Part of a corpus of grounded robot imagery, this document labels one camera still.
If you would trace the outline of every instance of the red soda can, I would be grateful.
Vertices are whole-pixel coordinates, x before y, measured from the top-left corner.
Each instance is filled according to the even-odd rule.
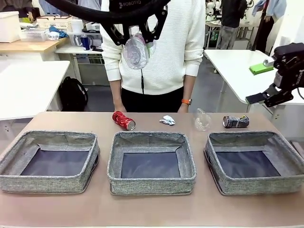
[[[112,119],[122,128],[132,131],[135,128],[135,121],[126,117],[122,112],[116,111],[112,115]]]

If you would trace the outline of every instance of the black drawstring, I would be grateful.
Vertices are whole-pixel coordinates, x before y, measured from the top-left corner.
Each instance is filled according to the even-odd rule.
[[[144,83],[143,83],[143,70],[141,69],[142,72],[142,94],[144,94],[143,89],[144,89]]]

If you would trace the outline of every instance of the gray pants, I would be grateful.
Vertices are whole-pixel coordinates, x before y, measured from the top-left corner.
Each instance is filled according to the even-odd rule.
[[[236,41],[238,28],[222,25],[220,27],[216,49],[232,49]]]

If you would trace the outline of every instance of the white sweater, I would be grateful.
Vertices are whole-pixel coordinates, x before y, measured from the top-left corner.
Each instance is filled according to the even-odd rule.
[[[102,0],[102,11],[109,11],[109,0]],[[197,76],[205,39],[205,0],[171,0],[168,16],[157,40],[156,50],[142,69],[144,93],[161,95],[183,87],[184,75]],[[149,17],[153,29],[157,19]],[[132,28],[132,34],[138,27]],[[109,81],[122,80],[122,88],[142,93],[141,70],[128,67],[117,46],[102,28],[103,58]]]

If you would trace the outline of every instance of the green object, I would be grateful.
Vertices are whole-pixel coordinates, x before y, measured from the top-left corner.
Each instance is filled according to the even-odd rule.
[[[264,73],[264,72],[268,72],[268,71],[271,71],[273,70],[274,67],[273,66],[264,66],[263,63],[260,63],[260,64],[256,64],[256,65],[253,65],[251,67],[249,67],[249,70],[254,74],[254,75],[258,75],[258,74],[261,74],[261,73]]]

